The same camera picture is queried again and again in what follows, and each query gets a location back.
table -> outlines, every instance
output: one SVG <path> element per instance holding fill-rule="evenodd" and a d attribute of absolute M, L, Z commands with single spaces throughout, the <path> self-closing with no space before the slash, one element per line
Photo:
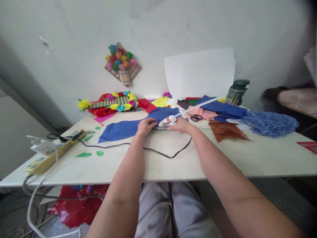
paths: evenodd
<path fill-rule="evenodd" d="M 93 120 L 92 114 L 72 126 L 62 136 L 67 136 L 76 129 L 95 131 L 94 136 L 87 141 L 87 145 L 97 145 L 99 136 L 106 125 L 122 120 L 138 120 L 147 117 L 145 111 L 116 113 L 115 116 L 103 122 L 104 127 L 96 130 L 99 124 Z M 223 140 L 217 143 L 213 132 L 208 126 L 208 121 L 192 122 L 199 127 L 211 141 L 249 178 L 262 177 L 288 177 L 312 176 L 317 174 L 317 155 L 313 154 L 296 142 L 312 141 L 296 132 L 271 139 L 259 136 L 251 130 L 243 131 L 254 142 L 245 140 Z M 131 142 L 132 138 L 120 141 L 103 142 L 100 146 L 116 145 Z M 174 155 L 190 140 L 188 134 L 177 131 L 153 129 L 147 136 L 144 147 L 152 148 L 169 156 Z M 102 150 L 103 156 L 97 156 L 96 151 Z M 77 143 L 70 151 L 63 155 L 56 168 L 48 176 L 43 185 L 85 185 L 106 184 L 112 181 L 123 157 L 128 150 L 128 145 L 100 149 L 84 147 Z M 90 157 L 75 157 L 82 152 L 92 153 Z M 34 155 L 31 159 L 17 168 L 0 182 L 0 187 L 18 187 L 28 175 L 23 169 L 35 159 L 42 157 Z M 205 180 L 206 176 L 200 165 L 198 153 L 193 142 L 180 152 L 175 158 L 168 159 L 152 151 L 144 150 L 145 176 L 144 181 L 182 181 Z M 32 177 L 29 182 L 37 185 L 46 175 Z"/>

craft wall hanging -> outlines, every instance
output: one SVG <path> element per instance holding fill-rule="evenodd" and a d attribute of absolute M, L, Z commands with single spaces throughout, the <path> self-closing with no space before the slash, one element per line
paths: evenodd
<path fill-rule="evenodd" d="M 119 112 L 130 110 L 131 108 L 137 107 L 137 98 L 130 91 L 117 92 L 106 95 L 105 98 L 97 102 L 89 102 L 88 100 L 78 99 L 78 106 L 81 108 L 79 112 L 85 112 L 85 110 L 90 109 L 101 109 L 110 108 L 112 110 L 117 110 Z"/>
<path fill-rule="evenodd" d="M 117 45 L 110 45 L 108 48 L 110 55 L 105 57 L 107 60 L 105 69 L 124 86 L 128 87 L 142 67 L 133 58 L 133 54 L 125 51 L 119 42 L 117 42 Z"/>

power strip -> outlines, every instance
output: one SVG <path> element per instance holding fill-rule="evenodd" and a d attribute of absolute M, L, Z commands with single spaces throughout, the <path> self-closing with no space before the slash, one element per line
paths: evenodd
<path fill-rule="evenodd" d="M 87 135 L 83 129 L 76 130 L 70 136 L 76 137 L 78 139 L 83 139 Z M 61 158 L 63 154 L 65 154 L 74 144 L 78 142 L 77 139 L 72 137 L 66 137 L 68 141 L 65 143 L 59 142 L 56 146 L 58 148 L 58 156 Z M 24 171 L 29 173 L 30 175 L 40 175 L 44 173 L 52 164 L 56 161 L 56 153 L 53 152 L 48 156 L 42 156 L 39 159 L 34 160 L 30 165 L 28 165 Z"/>

black scissors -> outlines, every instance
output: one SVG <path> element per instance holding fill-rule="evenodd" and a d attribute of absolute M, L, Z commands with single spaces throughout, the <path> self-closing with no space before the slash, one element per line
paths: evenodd
<path fill-rule="evenodd" d="M 193 114 L 190 114 L 190 113 L 188 113 L 188 112 L 186 112 L 186 113 L 191 116 L 191 120 L 192 120 L 192 121 L 197 122 L 197 121 L 203 119 L 202 116 L 200 116 L 200 115 L 198 115 L 198 114 L 194 114 L 194 115 L 193 115 Z"/>

blue yarn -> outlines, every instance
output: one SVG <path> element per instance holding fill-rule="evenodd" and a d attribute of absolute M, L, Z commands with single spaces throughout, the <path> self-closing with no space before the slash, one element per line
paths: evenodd
<path fill-rule="evenodd" d="M 271 138 L 286 136 L 299 126 L 296 119 L 288 115 L 253 110 L 247 111 L 239 121 L 251 126 L 254 133 Z"/>

